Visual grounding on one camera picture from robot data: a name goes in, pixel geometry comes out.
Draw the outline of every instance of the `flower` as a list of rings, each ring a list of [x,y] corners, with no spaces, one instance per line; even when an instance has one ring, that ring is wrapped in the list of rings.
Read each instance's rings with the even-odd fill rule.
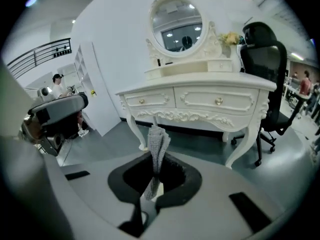
[[[240,36],[235,32],[229,32],[228,34],[220,34],[219,39],[227,46],[232,46],[239,43]]]

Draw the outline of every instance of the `black office chair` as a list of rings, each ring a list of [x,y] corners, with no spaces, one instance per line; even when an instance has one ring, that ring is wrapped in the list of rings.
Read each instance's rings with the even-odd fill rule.
[[[270,132],[276,131],[283,135],[291,126],[292,121],[299,112],[305,99],[296,95],[298,103],[290,118],[280,112],[280,105],[283,93],[283,86],[286,77],[287,50],[285,46],[277,41],[274,32],[262,22],[254,22],[246,25],[243,30],[246,45],[241,47],[240,54],[245,68],[245,73],[255,75],[276,83],[276,90],[270,92],[269,109],[266,118],[261,121],[260,129],[256,137],[259,159],[255,166],[261,165],[261,139],[271,145],[270,152],[275,151],[275,140]],[[261,133],[261,128],[269,133],[271,139]],[[235,145],[237,139],[242,139],[244,135],[234,137],[231,144]]]

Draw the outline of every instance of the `blue light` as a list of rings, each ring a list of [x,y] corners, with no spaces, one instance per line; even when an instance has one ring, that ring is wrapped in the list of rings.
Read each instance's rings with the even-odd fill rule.
[[[32,6],[36,1],[37,1],[37,0],[28,0],[28,1],[26,1],[25,6],[26,6],[26,7],[30,7],[30,6]]]

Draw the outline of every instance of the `red shirt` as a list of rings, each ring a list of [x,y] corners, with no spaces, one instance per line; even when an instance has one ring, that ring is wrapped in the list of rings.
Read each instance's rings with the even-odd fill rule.
[[[306,77],[300,83],[299,94],[309,95],[310,89],[311,89],[311,82],[310,82],[309,78]]]

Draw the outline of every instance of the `dressing table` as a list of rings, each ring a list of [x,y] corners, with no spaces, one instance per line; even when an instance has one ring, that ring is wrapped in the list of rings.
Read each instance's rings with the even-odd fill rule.
[[[239,62],[223,54],[215,24],[191,1],[154,0],[148,19],[146,45],[153,68],[144,73],[144,83],[116,93],[139,149],[148,150],[135,119],[152,117],[155,125],[157,117],[205,121],[223,131],[224,142],[230,132],[245,129],[225,163],[231,168],[256,141],[276,84],[241,73]]]

